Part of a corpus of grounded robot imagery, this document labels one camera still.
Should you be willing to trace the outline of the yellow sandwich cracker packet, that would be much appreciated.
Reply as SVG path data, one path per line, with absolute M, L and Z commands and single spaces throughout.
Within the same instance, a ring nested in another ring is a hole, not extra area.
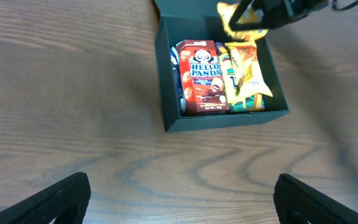
M 235 84 L 238 86 L 238 98 L 248 98 L 255 94 L 273 97 L 270 88 L 264 82 L 257 57 L 257 45 L 250 42 L 228 42 L 224 44 L 231 57 Z

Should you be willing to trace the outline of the black gift box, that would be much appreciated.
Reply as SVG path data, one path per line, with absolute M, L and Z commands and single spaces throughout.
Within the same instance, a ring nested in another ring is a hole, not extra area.
M 158 79 L 166 132 L 264 124 L 290 112 L 280 77 L 265 37 L 256 41 L 265 83 L 273 97 L 264 97 L 265 111 L 238 114 L 181 116 L 174 83 L 170 49 L 181 40 L 230 42 L 217 11 L 218 0 L 155 0 L 160 22 L 155 41 Z

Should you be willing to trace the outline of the green Pretz snack box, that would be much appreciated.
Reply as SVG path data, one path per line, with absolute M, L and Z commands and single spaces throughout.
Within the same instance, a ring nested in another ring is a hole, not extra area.
M 265 103 L 261 94 L 255 94 L 248 98 L 239 97 L 239 86 L 232 66 L 232 58 L 228 48 L 222 42 L 215 43 L 219 57 L 219 63 L 223 73 L 223 81 L 226 92 L 227 104 L 231 114 L 252 111 L 264 111 Z

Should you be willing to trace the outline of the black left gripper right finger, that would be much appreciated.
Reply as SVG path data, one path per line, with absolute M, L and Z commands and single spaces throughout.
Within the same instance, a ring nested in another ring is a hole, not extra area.
M 280 174 L 273 201 L 281 224 L 358 224 L 358 213 L 289 174 Z

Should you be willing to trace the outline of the red Hello Panda box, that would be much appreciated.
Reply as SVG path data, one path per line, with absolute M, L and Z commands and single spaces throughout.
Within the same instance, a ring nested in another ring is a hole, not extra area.
M 176 44 L 183 96 L 188 116 L 224 114 L 227 105 L 223 73 L 212 40 L 183 40 Z

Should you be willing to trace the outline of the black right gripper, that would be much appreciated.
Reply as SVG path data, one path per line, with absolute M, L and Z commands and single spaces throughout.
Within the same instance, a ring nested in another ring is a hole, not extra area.
M 229 27 L 233 31 L 276 29 L 328 6 L 328 0 L 241 0 Z

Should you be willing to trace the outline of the dark blue Oreo packet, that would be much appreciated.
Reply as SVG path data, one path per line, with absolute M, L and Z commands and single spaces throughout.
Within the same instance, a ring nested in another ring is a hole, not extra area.
M 179 112 L 180 112 L 181 116 L 184 116 L 185 112 L 186 112 L 186 101 L 185 101 L 185 96 L 183 94 L 183 87 L 181 84 L 178 51 L 175 47 L 171 47 L 170 56 L 171 56 L 171 62 L 172 62 L 172 66 L 173 66 L 172 70 L 173 70 L 174 83 L 175 83 L 175 86 L 177 89 Z

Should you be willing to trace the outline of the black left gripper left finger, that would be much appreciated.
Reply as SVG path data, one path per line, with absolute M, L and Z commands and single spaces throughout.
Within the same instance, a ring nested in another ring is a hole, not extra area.
M 84 172 L 76 172 L 0 212 L 0 224 L 82 224 L 91 197 Z

